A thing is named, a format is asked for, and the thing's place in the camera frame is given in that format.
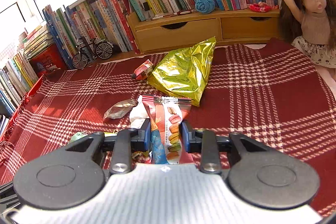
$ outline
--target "bookshelf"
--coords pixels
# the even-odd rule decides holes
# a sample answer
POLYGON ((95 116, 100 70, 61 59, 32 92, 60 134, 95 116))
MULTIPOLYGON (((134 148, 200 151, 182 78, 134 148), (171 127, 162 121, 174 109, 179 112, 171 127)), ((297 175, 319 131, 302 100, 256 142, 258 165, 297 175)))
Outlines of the bookshelf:
POLYGON ((189 47, 216 36, 217 45, 265 43, 281 38, 279 10, 256 13, 249 9, 210 14, 192 13, 153 21, 140 21, 136 13, 127 20, 141 53, 189 47))

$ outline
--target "metal bolt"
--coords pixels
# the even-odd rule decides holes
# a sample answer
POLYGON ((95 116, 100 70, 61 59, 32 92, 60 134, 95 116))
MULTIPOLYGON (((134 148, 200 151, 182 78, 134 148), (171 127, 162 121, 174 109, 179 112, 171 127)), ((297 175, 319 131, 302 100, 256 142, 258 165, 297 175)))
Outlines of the metal bolt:
POLYGON ((221 169, 219 164, 207 163, 203 166, 203 169, 208 172, 215 172, 221 169))
POLYGON ((128 169, 128 166, 126 164, 115 164, 112 166, 112 170, 118 173, 125 172, 127 169, 128 169))

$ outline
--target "green wrapper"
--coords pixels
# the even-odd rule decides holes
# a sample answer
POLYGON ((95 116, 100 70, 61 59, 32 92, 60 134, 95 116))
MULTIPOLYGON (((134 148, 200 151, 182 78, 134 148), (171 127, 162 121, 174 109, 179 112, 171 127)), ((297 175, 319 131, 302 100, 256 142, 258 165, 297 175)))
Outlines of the green wrapper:
POLYGON ((194 106, 200 105, 208 84, 216 38, 193 47, 169 52, 147 78, 156 89, 177 97, 187 97, 194 106))

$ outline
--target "doll hair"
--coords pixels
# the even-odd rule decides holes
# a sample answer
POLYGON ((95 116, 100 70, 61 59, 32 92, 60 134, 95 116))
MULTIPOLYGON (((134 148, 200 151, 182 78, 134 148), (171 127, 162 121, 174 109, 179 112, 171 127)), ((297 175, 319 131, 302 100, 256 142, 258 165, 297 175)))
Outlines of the doll hair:
MULTIPOLYGON (((302 0, 294 1, 300 10, 305 11, 302 0)), ((330 22, 329 48, 331 49, 336 46, 336 3, 335 0, 326 1, 327 6, 325 7, 325 10, 330 22)), ((301 24, 294 18, 292 12, 284 1, 281 2, 280 29, 284 38, 290 43, 293 42, 296 37, 302 35, 301 24)))

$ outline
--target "floral skirt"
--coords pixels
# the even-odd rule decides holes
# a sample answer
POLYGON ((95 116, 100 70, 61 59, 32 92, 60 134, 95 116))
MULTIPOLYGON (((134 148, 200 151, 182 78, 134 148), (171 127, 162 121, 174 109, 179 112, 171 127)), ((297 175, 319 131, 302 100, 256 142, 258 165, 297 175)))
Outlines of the floral skirt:
POLYGON ((308 56, 312 63, 327 68, 336 68, 336 48, 330 50, 328 45, 311 44, 302 36, 295 38, 292 46, 308 56))

